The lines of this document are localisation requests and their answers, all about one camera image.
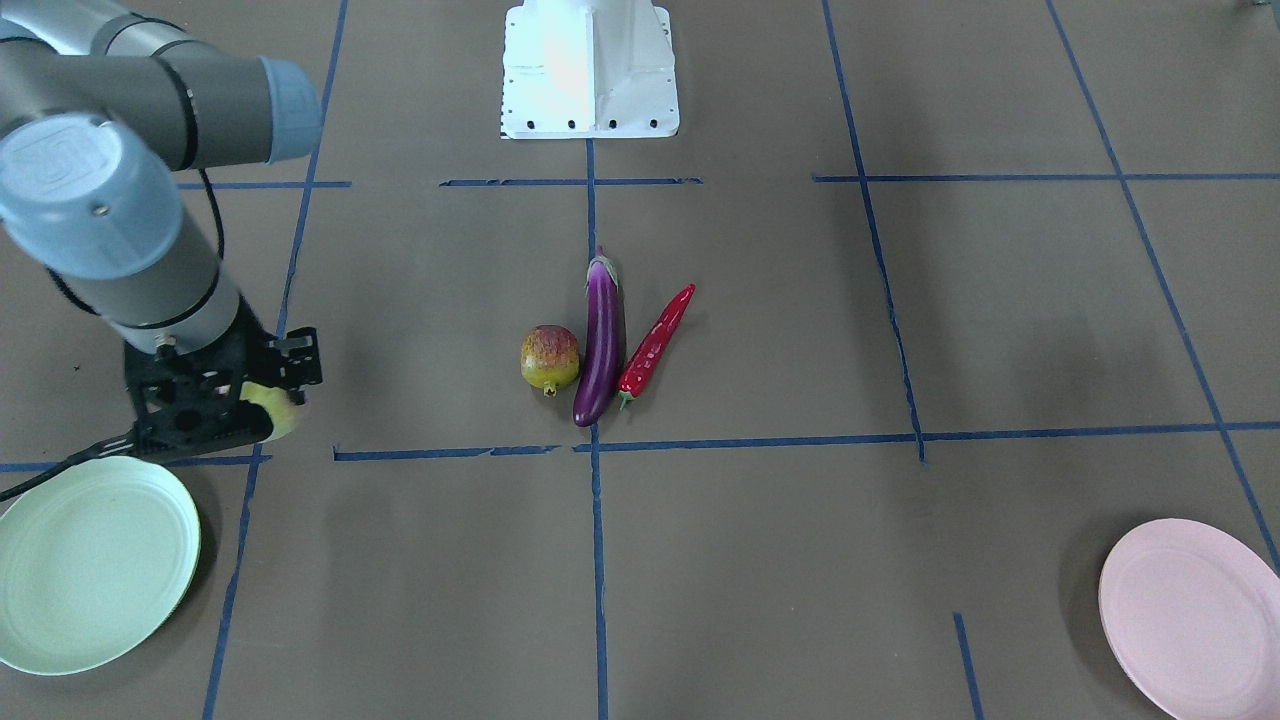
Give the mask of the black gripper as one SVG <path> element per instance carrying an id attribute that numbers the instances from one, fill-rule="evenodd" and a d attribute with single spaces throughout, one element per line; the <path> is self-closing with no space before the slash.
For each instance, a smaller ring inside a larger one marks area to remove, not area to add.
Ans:
<path id="1" fill-rule="evenodd" d="M 275 423 L 243 389 L 268 348 L 268 333 L 244 300 L 227 331 L 204 348 L 180 354 L 163 346 L 146 354 L 127 345 L 124 379 L 134 421 L 125 455 L 169 462 L 266 441 Z"/>

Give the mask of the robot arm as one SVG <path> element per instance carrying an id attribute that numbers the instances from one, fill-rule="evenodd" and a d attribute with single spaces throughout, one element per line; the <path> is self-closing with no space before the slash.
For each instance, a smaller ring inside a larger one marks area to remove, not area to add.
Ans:
<path id="1" fill-rule="evenodd" d="M 116 1 L 3 4 L 3 228 L 123 341 L 134 423 L 93 456 L 279 439 L 320 383 L 311 328 L 268 332 L 175 173 L 317 149 L 305 70 L 233 56 Z"/>

